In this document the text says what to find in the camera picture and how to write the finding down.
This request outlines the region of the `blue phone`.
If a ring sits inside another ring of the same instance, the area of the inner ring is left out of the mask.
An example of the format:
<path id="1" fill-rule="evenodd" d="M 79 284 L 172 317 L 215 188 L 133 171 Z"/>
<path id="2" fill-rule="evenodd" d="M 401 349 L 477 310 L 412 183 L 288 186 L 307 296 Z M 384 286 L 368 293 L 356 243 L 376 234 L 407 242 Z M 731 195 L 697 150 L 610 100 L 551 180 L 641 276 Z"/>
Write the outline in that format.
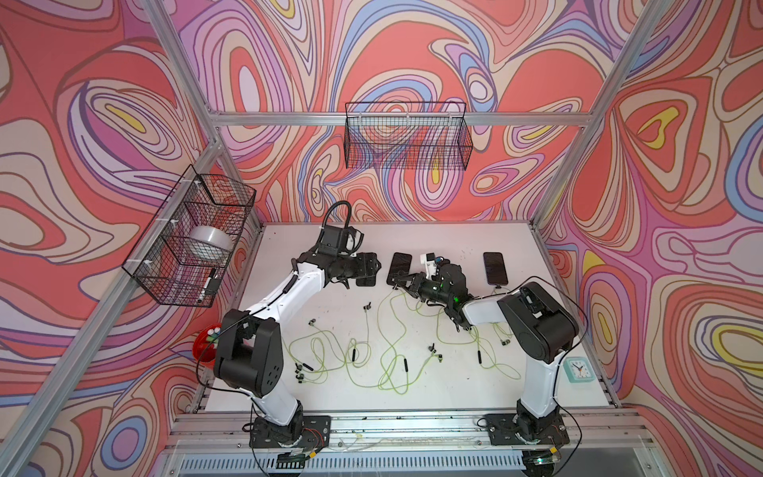
<path id="1" fill-rule="evenodd" d="M 490 286 L 504 287 L 509 284 L 504 256 L 500 252 L 484 252 L 483 262 Z"/>

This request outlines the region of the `black phone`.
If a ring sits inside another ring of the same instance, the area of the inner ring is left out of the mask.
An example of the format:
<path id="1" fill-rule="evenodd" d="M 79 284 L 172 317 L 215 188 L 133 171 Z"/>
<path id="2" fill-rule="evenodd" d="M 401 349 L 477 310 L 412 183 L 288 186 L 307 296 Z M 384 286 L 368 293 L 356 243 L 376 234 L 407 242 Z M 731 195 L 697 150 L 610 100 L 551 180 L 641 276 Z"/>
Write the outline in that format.
<path id="1" fill-rule="evenodd" d="M 395 286 L 395 281 L 399 278 L 409 275 L 411 270 L 412 255 L 404 252 L 395 252 L 391 258 L 391 264 L 387 271 L 385 283 L 389 286 Z"/>

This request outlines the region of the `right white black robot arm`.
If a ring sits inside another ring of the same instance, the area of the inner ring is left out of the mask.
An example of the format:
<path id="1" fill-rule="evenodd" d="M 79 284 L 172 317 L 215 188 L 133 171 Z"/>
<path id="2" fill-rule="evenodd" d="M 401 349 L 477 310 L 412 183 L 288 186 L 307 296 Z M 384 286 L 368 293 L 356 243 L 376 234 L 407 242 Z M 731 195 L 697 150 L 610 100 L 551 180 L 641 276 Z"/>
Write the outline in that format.
<path id="1" fill-rule="evenodd" d="M 475 296 L 457 264 L 441 264 L 435 274 L 394 272 L 391 286 L 425 305 L 439 307 L 459 329 L 506 324 L 526 354 L 526 377 L 517 411 L 534 421 L 558 412 L 556 378 L 579 334 L 577 319 L 546 290 L 548 282 L 532 275 L 515 288 Z"/>

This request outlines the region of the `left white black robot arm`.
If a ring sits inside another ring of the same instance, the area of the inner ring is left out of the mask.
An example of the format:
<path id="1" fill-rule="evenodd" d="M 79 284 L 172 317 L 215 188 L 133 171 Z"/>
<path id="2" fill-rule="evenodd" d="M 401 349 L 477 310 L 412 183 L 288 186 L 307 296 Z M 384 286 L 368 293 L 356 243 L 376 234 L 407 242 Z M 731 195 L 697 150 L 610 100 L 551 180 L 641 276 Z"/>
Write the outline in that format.
<path id="1" fill-rule="evenodd" d="M 217 341 L 215 377 L 242 392 L 276 427 L 296 427 L 301 403 L 280 383 L 284 371 L 281 326 L 327 285 L 373 281 L 377 255 L 361 252 L 364 234 L 351 226 L 321 227 L 314 246 L 291 261 L 288 276 L 244 310 L 224 317 Z"/>

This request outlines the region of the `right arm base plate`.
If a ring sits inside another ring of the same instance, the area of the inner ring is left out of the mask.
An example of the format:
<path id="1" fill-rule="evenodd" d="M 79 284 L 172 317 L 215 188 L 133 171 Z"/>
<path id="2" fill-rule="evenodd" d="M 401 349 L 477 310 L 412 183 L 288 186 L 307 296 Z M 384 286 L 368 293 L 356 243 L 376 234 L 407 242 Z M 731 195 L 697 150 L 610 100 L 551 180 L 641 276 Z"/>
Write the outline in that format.
<path id="1" fill-rule="evenodd" d="M 570 438 L 562 416 L 556 409 L 538 419 L 521 413 L 488 413 L 480 419 L 492 445 L 563 447 Z"/>

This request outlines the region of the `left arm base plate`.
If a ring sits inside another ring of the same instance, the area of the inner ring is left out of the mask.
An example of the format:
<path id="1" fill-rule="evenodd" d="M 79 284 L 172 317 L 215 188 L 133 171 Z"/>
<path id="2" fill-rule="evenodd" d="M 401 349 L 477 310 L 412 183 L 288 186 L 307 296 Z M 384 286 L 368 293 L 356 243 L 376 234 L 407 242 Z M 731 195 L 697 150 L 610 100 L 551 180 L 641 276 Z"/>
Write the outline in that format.
<path id="1" fill-rule="evenodd" d="M 296 417 L 295 423 L 280 427 L 263 417 L 257 417 L 242 430 L 250 438 L 253 449 L 294 449 L 317 450 L 330 443 L 332 419 L 330 415 L 308 415 Z"/>

